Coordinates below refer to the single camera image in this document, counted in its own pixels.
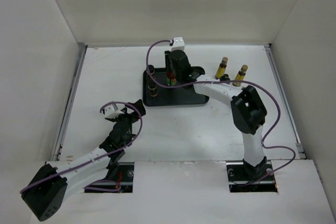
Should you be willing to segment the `white shaker black cap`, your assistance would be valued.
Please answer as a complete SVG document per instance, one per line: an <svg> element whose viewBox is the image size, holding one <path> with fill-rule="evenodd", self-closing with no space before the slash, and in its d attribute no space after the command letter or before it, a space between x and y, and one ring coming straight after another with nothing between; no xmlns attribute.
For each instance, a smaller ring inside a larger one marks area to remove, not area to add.
<svg viewBox="0 0 336 224"><path fill-rule="evenodd" d="M229 75L228 74L224 74L220 77L220 81L229 81L230 78L229 78Z"/></svg>

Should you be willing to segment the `black-capped spice jar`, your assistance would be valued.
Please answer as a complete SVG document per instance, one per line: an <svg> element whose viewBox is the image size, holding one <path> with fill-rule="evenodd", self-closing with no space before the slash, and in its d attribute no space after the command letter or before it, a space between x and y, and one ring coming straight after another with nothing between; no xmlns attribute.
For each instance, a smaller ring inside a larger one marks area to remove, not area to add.
<svg viewBox="0 0 336 224"><path fill-rule="evenodd" d="M151 97L156 97L157 96L157 85L155 83L148 83L148 90L149 90L149 95Z"/></svg>
<svg viewBox="0 0 336 224"><path fill-rule="evenodd" d="M155 67L153 65L148 65L148 74L147 74L147 80L148 80L148 83L151 83L155 80Z"/></svg>

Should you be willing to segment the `aluminium table rail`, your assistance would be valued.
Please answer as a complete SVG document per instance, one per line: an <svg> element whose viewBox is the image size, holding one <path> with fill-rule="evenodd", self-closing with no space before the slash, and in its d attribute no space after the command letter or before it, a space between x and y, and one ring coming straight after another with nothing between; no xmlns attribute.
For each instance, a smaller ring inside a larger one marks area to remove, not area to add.
<svg viewBox="0 0 336 224"><path fill-rule="evenodd" d="M78 83L79 83L79 79L80 79L80 75L81 75L81 71L83 67L83 62L86 56L88 45L86 45L83 42L79 42L78 47L79 47L79 53L77 55L75 69L74 69L72 79L71 79L71 85L70 85L68 96L67 96L65 110L61 115L60 124L57 126L56 135L53 141L53 148L51 149L51 154L50 154L50 159L49 159L50 161L58 161L59 156L62 151L65 134L66 134L66 130L68 127L68 122L70 119L71 110L73 107L73 103L74 103L74 99L75 99L75 95L76 95L76 91L77 91L77 87L78 87Z"/></svg>
<svg viewBox="0 0 336 224"><path fill-rule="evenodd" d="M286 97L284 87L283 87L282 82L281 82L280 74L278 72L278 69L277 69L277 66L276 66L276 63L275 63L275 60L274 60L274 56L273 56L272 49L271 49L271 44L268 44L268 45L264 46L264 48L265 48L265 52L267 54L267 58L269 60L269 64L271 66L274 78L275 78L275 82L277 84L277 87L278 87L278 90L279 90L279 93L280 93L282 103L283 103L284 108L285 108L285 115L287 116L287 118L288 118L288 120L291 124L292 131L295 135L296 148L297 148L297 151L298 151L299 159L307 159L304 148L303 148L301 140L300 140L300 136L298 134L298 130L297 130L293 115L291 113L291 109L290 109L290 106L289 106L289 103L288 103L288 99Z"/></svg>

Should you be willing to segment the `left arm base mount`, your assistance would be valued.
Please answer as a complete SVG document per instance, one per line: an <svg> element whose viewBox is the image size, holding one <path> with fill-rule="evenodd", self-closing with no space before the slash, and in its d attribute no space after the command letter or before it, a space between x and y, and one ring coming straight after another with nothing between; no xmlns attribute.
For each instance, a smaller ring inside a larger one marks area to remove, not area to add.
<svg viewBox="0 0 336 224"><path fill-rule="evenodd" d="M134 163L118 163L111 167L104 179L84 188L85 193L132 193Z"/></svg>

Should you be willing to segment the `yellow sauce bottle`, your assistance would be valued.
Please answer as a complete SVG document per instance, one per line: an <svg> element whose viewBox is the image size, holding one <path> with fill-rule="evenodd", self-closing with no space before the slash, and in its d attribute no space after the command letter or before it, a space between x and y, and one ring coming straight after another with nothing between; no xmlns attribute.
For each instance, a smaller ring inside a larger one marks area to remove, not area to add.
<svg viewBox="0 0 336 224"><path fill-rule="evenodd" d="M235 82L233 82L233 85L236 87L240 87L241 86L241 81L244 80L246 72L248 70L248 66L247 65L242 65L241 69L238 71L236 77L235 77Z"/></svg>
<svg viewBox="0 0 336 224"><path fill-rule="evenodd" d="M216 74L215 74L216 79L220 79L225 74L227 63L228 63L228 58L223 57L221 60L221 63L218 66Z"/></svg>

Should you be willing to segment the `left aluminium table rail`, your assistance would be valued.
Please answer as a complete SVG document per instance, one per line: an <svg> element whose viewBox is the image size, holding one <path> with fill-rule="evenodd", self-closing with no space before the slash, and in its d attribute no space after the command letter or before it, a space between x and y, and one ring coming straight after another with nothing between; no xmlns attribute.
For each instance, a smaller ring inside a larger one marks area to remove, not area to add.
<svg viewBox="0 0 336 224"><path fill-rule="evenodd" d="M81 75L81 71L83 67L83 62L86 56L88 45L86 45L83 42L79 42L78 47L79 47L79 53L77 55L75 69L74 69L72 79L71 79L71 85L70 85L68 96L67 96L65 110L61 115L60 124L57 126L56 135L53 141L53 148L51 149L51 154L50 154L50 159L49 159L50 161L58 161L59 156L62 151L65 134L66 134L66 130L68 127L68 122L70 119L71 110L73 107L73 103L74 103L74 99L75 99L75 95L76 95L76 91L77 91L77 87L78 87L78 83L79 83L79 79L80 79L80 75Z"/></svg>

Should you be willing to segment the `red chili sauce bottle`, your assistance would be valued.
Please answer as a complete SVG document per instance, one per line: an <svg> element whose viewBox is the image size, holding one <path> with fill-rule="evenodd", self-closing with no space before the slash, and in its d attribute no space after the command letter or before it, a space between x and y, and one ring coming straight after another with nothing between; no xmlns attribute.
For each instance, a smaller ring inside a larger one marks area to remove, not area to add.
<svg viewBox="0 0 336 224"><path fill-rule="evenodd" d="M170 72L170 71L167 71L166 72L166 84L168 86L175 86L176 85L176 77L175 75Z"/></svg>

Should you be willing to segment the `black rectangular tray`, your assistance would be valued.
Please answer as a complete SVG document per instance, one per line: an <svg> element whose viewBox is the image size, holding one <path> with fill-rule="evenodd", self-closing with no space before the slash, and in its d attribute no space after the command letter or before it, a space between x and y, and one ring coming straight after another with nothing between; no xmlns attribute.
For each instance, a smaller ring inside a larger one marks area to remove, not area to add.
<svg viewBox="0 0 336 224"><path fill-rule="evenodd" d="M197 94L194 91L194 87L191 86L188 89L177 88L167 89L161 86L156 86L156 96L151 96L153 93L148 88L149 78L146 70L143 72L143 91L142 100L144 105L148 107L159 106L182 106L182 105L203 105L209 101L209 97Z"/></svg>

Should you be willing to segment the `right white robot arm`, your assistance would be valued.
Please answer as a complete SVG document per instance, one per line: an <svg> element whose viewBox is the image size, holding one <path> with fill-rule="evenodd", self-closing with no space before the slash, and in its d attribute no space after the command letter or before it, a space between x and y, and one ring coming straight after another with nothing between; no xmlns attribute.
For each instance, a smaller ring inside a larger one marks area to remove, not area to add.
<svg viewBox="0 0 336 224"><path fill-rule="evenodd" d="M182 50L166 55L170 70L177 82L192 87L197 94L205 95L231 108L233 122L242 133L244 144L244 175L257 180L266 171L266 155L262 147L262 132L267 110L253 86L239 88L205 74L201 68L192 67Z"/></svg>

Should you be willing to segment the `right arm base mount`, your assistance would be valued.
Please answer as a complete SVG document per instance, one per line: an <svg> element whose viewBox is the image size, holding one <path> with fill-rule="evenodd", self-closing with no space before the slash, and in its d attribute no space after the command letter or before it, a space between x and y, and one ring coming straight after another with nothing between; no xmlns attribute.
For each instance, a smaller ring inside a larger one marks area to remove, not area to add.
<svg viewBox="0 0 336 224"><path fill-rule="evenodd" d="M277 183L272 173L271 161L266 161L263 168L256 174L248 170L247 165L241 162L226 163L228 187L231 193L277 193Z"/></svg>

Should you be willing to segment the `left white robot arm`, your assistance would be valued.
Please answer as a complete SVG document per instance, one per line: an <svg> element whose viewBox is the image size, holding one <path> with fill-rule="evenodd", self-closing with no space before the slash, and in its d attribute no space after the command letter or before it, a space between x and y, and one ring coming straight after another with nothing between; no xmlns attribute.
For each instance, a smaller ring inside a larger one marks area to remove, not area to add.
<svg viewBox="0 0 336 224"><path fill-rule="evenodd" d="M117 102L109 102L100 109L104 118L113 122L113 128L98 147L67 164L43 165L20 191L22 200L38 221L52 217L69 196L96 181L116 179L119 159L138 137L133 134L132 126L135 122L142 123L146 114L141 99L123 106L118 109Z"/></svg>

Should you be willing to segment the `right aluminium table rail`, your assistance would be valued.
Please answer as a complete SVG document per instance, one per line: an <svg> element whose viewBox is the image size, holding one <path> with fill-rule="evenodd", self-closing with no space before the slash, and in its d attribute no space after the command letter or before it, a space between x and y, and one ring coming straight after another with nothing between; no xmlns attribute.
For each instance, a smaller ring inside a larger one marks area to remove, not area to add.
<svg viewBox="0 0 336 224"><path fill-rule="evenodd" d="M299 159L307 159L304 148L303 148L301 140L300 140L300 136L298 134L298 130L297 130L293 115L291 113L291 109L290 109L290 106L289 106L289 103L288 103L288 99L286 97L284 87L283 87L282 82L281 82L280 74L278 72L278 69L277 69L277 66L276 66L276 63L275 63L275 60L274 60L274 56L273 56L272 49L271 49L271 44L268 44L268 45L264 46L264 48L265 48L265 52L267 54L267 58L269 60L269 64L271 66L274 78L275 78L275 82L277 84L277 87L278 87L278 90L279 90L279 93L280 93L282 103L283 103L284 108L285 108L285 115L287 116L287 118L288 118L288 120L291 124L292 131L295 135L296 148L297 148L297 151L298 151Z"/></svg>

